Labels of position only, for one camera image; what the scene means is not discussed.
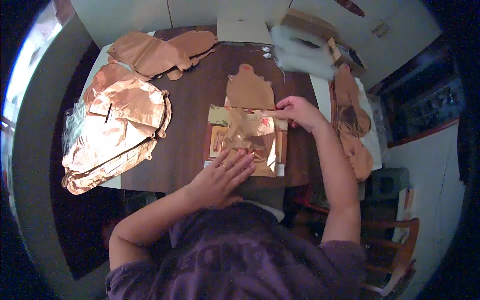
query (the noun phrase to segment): hand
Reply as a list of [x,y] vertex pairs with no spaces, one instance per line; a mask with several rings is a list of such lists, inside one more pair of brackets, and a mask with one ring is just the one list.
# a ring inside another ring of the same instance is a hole
[[255,171],[253,154],[245,155],[245,151],[240,150],[226,160],[229,153],[229,150],[222,151],[185,187],[195,208],[225,208],[243,201],[241,197],[231,197],[230,193]]
[[280,101],[272,116],[279,119],[292,120],[291,126],[297,127],[300,124],[306,131],[314,132],[319,127],[328,123],[325,116],[307,99],[302,97],[290,96]]

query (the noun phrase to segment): woman's left hand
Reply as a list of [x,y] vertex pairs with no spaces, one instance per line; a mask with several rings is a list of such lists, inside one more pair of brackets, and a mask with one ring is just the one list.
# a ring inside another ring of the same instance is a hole
[[226,160],[229,153],[229,150],[222,151],[185,187],[195,208],[225,208],[242,201],[241,197],[231,197],[230,193],[255,171],[253,154],[245,155],[245,151],[240,150]]

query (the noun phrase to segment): wooden table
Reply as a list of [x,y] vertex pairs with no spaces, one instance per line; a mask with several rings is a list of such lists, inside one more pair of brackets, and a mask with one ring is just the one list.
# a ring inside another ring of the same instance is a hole
[[[189,30],[211,31],[216,26],[172,28],[157,31],[155,37],[169,40]],[[126,190],[174,192],[190,183],[204,168],[204,142],[209,105],[225,103],[228,75],[238,73],[242,63],[251,65],[258,76],[272,82],[275,103],[287,96],[302,96],[318,107],[308,74],[283,73],[270,59],[265,59],[260,46],[215,45],[215,52],[187,70],[183,77],[171,81],[166,75],[151,83],[170,92],[172,120],[167,137],[158,141],[152,160],[121,175],[121,188]],[[302,128],[288,130],[285,177],[250,177],[244,189],[281,188],[321,183],[322,173],[312,135]]]

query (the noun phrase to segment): person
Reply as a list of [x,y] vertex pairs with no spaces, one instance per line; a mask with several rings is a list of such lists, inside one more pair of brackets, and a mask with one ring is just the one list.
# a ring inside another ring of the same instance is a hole
[[[253,155],[221,152],[187,186],[118,223],[109,242],[110,299],[357,299],[365,276],[358,184],[330,123],[305,98],[273,112],[315,137],[330,203],[321,244],[298,240],[270,212],[231,192]],[[170,230],[159,264],[148,249]]]

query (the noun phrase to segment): chair backrest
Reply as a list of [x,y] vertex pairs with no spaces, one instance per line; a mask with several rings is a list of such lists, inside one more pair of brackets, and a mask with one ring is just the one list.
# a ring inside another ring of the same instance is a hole
[[398,283],[402,280],[405,274],[410,271],[412,266],[412,254],[417,244],[417,236],[420,228],[420,220],[418,218],[410,221],[396,221],[396,222],[362,222],[362,227],[365,228],[408,228],[408,237],[405,242],[397,243],[389,240],[378,239],[366,239],[362,240],[362,244],[370,244],[381,247],[395,248],[397,249],[395,258],[392,264],[388,268],[377,267],[374,265],[367,265],[367,270],[377,273],[390,273],[390,280],[384,287],[376,287],[367,283],[363,284],[363,287],[379,293],[381,296],[386,297],[390,294]]

